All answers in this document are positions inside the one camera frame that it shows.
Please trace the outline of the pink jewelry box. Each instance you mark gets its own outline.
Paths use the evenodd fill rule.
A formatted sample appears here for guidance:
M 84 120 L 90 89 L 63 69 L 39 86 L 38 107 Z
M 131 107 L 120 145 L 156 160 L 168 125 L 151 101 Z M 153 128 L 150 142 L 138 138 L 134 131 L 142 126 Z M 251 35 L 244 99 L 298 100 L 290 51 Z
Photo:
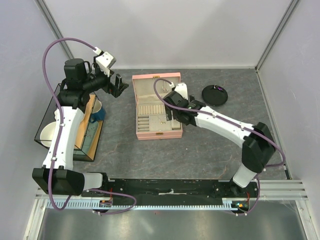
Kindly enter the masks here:
M 181 82 L 179 72 L 152 73 L 132 76 L 136 105 L 136 136 L 138 140 L 179 139 L 183 135 L 182 124 L 167 121 L 165 105 L 154 91 L 156 79 L 163 78 L 174 84 Z

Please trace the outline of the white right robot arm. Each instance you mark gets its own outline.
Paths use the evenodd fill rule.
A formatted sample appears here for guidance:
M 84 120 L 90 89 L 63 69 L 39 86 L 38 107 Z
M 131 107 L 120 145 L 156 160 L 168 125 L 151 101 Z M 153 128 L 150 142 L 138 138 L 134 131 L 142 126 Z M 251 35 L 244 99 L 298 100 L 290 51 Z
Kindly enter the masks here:
M 264 123 L 237 121 L 195 100 L 179 72 L 133 75 L 132 85 L 138 140 L 178 139 L 183 135 L 183 125 L 192 125 L 223 136 L 242 149 L 241 165 L 229 184 L 235 197 L 247 191 L 250 181 L 264 171 L 275 152 Z

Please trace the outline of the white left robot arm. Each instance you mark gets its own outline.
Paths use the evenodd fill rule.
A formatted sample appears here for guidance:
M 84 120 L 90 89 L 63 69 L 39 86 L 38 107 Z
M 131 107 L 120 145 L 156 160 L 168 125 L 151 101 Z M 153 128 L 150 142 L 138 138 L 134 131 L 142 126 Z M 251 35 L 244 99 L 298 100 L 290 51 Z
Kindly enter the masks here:
M 114 63 L 115 60 L 106 54 L 95 57 L 95 70 L 91 73 L 86 69 L 89 62 L 81 58 L 65 62 L 65 79 L 54 96 L 58 101 L 58 116 L 51 145 L 42 167 L 32 171 L 32 178 L 46 194 L 79 196 L 90 189 L 99 197 L 109 193 L 110 185 L 104 181 L 103 173 L 73 171 L 73 158 L 78 129 L 90 94 L 102 89 L 116 98 L 127 88 L 119 74 L 115 76 L 115 84 L 111 83 Z

